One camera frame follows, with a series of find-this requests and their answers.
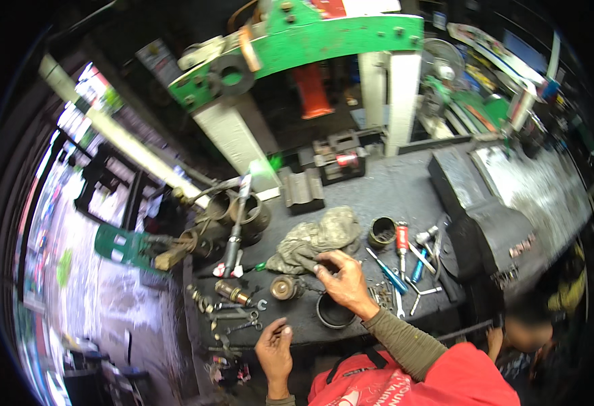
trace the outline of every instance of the wire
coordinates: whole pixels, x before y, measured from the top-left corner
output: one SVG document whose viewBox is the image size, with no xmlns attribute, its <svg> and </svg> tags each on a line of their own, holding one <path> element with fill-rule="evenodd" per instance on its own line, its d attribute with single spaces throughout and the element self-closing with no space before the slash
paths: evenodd
<svg viewBox="0 0 594 406">
<path fill-rule="evenodd" d="M 239 8 L 238 10 L 236 10 L 234 12 L 234 14 L 231 15 L 231 17 L 229 18 L 229 20 L 227 20 L 227 30 L 229 31 L 229 34 L 233 33 L 234 31 L 236 31 L 236 28 L 234 27 L 234 23 L 236 22 L 236 17 L 238 17 L 238 15 L 243 12 L 246 8 L 248 8 L 249 6 L 253 5 L 254 3 L 257 3 L 259 0 L 251 0 L 250 2 L 248 2 L 247 4 L 245 4 L 243 7 Z"/>
</svg>

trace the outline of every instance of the y-shaped socket wrench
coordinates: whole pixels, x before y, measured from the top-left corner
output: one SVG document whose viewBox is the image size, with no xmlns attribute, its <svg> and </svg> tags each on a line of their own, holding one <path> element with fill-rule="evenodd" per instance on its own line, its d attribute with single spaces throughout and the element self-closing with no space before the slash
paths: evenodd
<svg viewBox="0 0 594 406">
<path fill-rule="evenodd" d="M 415 304 L 412 305 L 412 310 L 410 310 L 410 316 L 414 316 L 415 315 L 416 306 L 418 306 L 418 301 L 421 299 L 421 296 L 428 295 L 428 294 L 431 294 L 431 293 L 437 293 L 437 292 L 441 292 L 442 291 L 442 288 L 441 287 L 436 287 L 436 288 L 424 290 L 423 292 L 421 292 L 416 287 L 416 285 L 412 282 L 412 280 L 407 277 L 407 275 L 404 275 L 404 277 L 406 278 L 406 282 L 408 283 L 408 285 L 410 285 L 415 290 L 415 292 L 416 292 L 416 300 L 415 300 Z"/>
</svg>

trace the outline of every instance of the black workbench surface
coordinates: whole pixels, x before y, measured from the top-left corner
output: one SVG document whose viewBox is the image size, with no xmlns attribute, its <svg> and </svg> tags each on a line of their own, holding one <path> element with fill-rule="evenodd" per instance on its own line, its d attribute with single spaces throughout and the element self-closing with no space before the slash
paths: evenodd
<svg viewBox="0 0 594 406">
<path fill-rule="evenodd" d="M 318 222 L 327 208 L 349 205 L 358 216 L 363 228 L 361 235 L 363 247 L 356 253 L 357 259 L 364 259 L 363 272 L 365 277 L 372 278 L 373 282 L 367 282 L 370 286 L 382 282 L 383 276 L 374 259 L 365 250 L 368 246 L 366 234 L 372 219 L 379 216 L 390 216 L 396 221 L 404 220 L 409 223 L 410 240 L 414 241 L 417 232 L 425 231 L 436 223 L 443 212 L 443 208 L 437 194 L 430 182 L 427 166 L 431 159 L 429 150 L 417 151 L 399 155 L 391 158 L 381 158 L 368 162 L 367 172 L 363 178 L 350 179 L 324 187 L 326 207 L 322 210 L 306 213 L 304 215 L 292 216 L 285 207 L 283 198 L 271 199 L 265 202 L 272 211 L 272 221 L 263 232 L 260 242 L 244 249 L 244 264 L 255 264 L 266 261 L 275 253 L 276 245 L 284 238 L 286 233 L 293 226 L 301 222 Z M 379 257 L 388 266 L 397 267 L 398 256 L 394 244 L 379 253 Z M 416 257 L 412 253 L 407 255 L 407 273 L 410 275 L 416 265 Z M 202 264 L 196 266 L 193 274 L 185 274 L 185 286 L 193 283 L 203 294 L 213 297 L 219 301 L 213 286 L 217 281 L 215 277 L 207 277 L 214 268 L 214 264 Z M 315 305 L 319 293 L 314 290 L 307 292 L 299 299 L 278 301 L 269 292 L 269 285 L 276 273 L 267 270 L 261 272 L 247 272 L 239 280 L 232 279 L 233 285 L 243 288 L 244 292 L 251 293 L 254 300 L 266 299 L 267 310 L 260 312 L 259 320 L 268 325 L 273 320 L 286 316 L 288 322 L 293 326 L 293 344 L 310 344 L 330 342 L 343 338 L 357 337 L 366 334 L 366 329 L 356 320 L 347 328 L 335 330 L 325 327 L 319 321 Z M 322 284 L 312 275 L 303 275 L 301 278 L 307 286 L 316 290 L 323 290 Z M 418 284 L 420 290 L 433 287 L 433 278 L 430 272 L 424 269 L 423 279 Z M 454 305 L 450 303 L 445 292 L 423 296 L 414 317 L 410 317 L 409 311 L 414 303 L 416 295 L 410 288 L 403 298 L 403 308 L 406 312 L 406 320 L 413 321 L 432 313 L 448 309 Z M 200 332 L 200 345 L 206 347 L 220 347 L 221 343 L 213 338 L 213 333 L 222 334 L 226 327 L 240 325 L 244 320 L 223 320 L 219 321 L 216 331 L 210 330 L 210 321 L 206 314 L 196 314 L 192 300 L 187 298 L 187 312 L 189 321 L 198 323 Z M 396 305 L 393 306 L 393 313 L 396 313 Z M 233 332 L 229 336 L 232 347 L 253 347 L 259 338 L 259 332 L 253 328 Z"/>
</svg>

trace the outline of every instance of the person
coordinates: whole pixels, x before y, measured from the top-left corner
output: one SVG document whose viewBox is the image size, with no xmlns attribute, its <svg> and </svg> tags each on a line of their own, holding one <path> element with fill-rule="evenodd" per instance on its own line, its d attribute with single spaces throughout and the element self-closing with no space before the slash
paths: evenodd
<svg viewBox="0 0 594 406">
<path fill-rule="evenodd" d="M 361 265 L 341 251 L 316 257 L 317 278 L 340 305 L 353 311 L 385 347 L 354 355 L 314 379 L 309 405 L 520 405 L 488 356 L 471 343 L 447 349 L 434 337 L 379 307 L 367 293 Z M 336 269 L 332 275 L 325 266 Z M 268 379 L 267 405 L 291 406 L 288 376 L 295 332 L 286 318 L 272 322 L 255 351 Z"/>
</svg>

